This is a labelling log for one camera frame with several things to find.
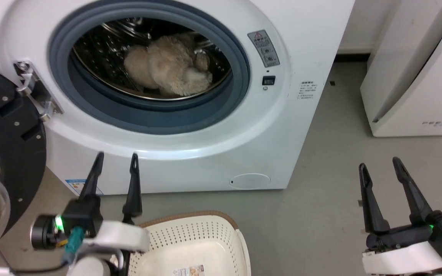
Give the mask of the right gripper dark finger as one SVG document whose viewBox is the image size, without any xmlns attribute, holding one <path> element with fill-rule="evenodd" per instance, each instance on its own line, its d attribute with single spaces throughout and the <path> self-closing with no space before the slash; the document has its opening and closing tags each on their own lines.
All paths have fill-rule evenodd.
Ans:
<svg viewBox="0 0 442 276">
<path fill-rule="evenodd" d="M 403 185 L 407 204 L 410 209 L 409 220 L 414 227 L 434 225 L 442 220 L 442 211 L 433 211 L 416 182 L 407 171 L 399 157 L 393 157 L 392 163 L 398 181 Z"/>
<path fill-rule="evenodd" d="M 364 163 L 358 166 L 361 187 L 361 200 L 364 216 L 364 229 L 369 234 L 386 234 L 390 231 L 390 225 L 384 219 L 373 192 L 373 182 L 369 171 Z"/>
</svg>

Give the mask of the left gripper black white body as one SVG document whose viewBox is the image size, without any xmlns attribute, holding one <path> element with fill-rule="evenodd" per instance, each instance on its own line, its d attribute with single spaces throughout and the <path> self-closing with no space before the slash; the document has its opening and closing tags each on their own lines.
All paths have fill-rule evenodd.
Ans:
<svg viewBox="0 0 442 276">
<path fill-rule="evenodd" d="M 69 245 L 80 239 L 107 248 L 141 253 L 149 251 L 150 234 L 147 229 L 122 221 L 103 220 L 100 206 L 99 196 L 69 201 L 62 213 L 63 232 Z"/>
</svg>

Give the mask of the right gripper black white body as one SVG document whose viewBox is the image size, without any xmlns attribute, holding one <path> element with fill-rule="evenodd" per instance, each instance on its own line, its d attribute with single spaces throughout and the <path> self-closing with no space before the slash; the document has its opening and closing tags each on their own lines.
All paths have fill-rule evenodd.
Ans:
<svg viewBox="0 0 442 276">
<path fill-rule="evenodd" d="M 425 241 L 382 253 L 363 253 L 368 275 L 442 275 L 442 212 L 425 219 Z"/>
</svg>

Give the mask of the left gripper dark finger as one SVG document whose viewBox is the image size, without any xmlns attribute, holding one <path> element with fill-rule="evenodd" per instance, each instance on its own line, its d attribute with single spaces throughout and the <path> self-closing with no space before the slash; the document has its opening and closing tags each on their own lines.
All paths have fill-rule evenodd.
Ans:
<svg viewBox="0 0 442 276">
<path fill-rule="evenodd" d="M 105 154 L 102 151 L 100 151 L 97 154 L 96 159 L 94 160 L 93 165 L 91 166 L 91 170 L 86 178 L 84 187 L 79 194 L 79 200 L 83 200 L 88 197 L 97 195 L 96 194 L 97 182 L 98 178 L 102 173 L 104 157 Z"/>
<path fill-rule="evenodd" d="M 124 215 L 122 222 L 134 224 L 133 218 L 142 215 L 142 194 L 140 187 L 139 158 L 133 153 L 130 161 L 130 183 L 126 201 L 122 208 Z"/>
</svg>

